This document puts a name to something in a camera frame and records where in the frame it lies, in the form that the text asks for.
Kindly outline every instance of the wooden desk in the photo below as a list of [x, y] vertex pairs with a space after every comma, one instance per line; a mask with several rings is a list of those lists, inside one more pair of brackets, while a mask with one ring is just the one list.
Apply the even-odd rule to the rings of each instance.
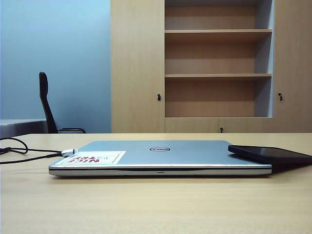
[[[55, 134], [19, 137], [30, 148], [94, 140], [227, 140], [312, 155], [312, 134]], [[2, 142], [6, 147], [12, 142]], [[39, 156], [41, 153], [29, 153]], [[23, 156], [6, 154], [5, 160]], [[48, 174], [55, 158], [1, 165], [1, 233], [312, 232], [312, 166], [261, 177], [78, 178]]]

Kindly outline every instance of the office chair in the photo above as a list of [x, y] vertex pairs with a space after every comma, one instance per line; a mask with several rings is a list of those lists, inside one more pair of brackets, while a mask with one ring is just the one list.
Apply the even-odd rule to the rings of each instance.
[[57, 129], [57, 126], [55, 124], [47, 95], [48, 95], [48, 78], [47, 75], [44, 72], [39, 73], [39, 90], [40, 90], [40, 99], [42, 102], [45, 118], [47, 120], [47, 125], [48, 125], [48, 133], [59, 133], [64, 132], [64, 131], [81, 131], [83, 133], [86, 133], [86, 131], [82, 128], [62, 128], [62, 129]]

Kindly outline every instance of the wall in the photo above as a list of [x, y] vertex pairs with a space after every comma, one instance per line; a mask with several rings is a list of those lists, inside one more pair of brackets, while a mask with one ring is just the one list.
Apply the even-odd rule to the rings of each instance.
[[1, 0], [1, 118], [44, 118], [40, 71], [59, 128], [111, 131], [110, 1]]

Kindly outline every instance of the laptop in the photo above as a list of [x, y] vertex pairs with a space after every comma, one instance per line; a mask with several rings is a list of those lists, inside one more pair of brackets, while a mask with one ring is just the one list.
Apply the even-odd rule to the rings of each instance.
[[49, 166], [55, 176], [246, 176], [272, 165], [238, 158], [222, 140], [94, 141]]

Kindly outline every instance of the sticker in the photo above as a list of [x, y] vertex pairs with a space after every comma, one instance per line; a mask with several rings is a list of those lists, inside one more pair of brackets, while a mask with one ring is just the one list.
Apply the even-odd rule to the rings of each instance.
[[126, 151], [81, 151], [60, 161], [61, 165], [117, 164]]

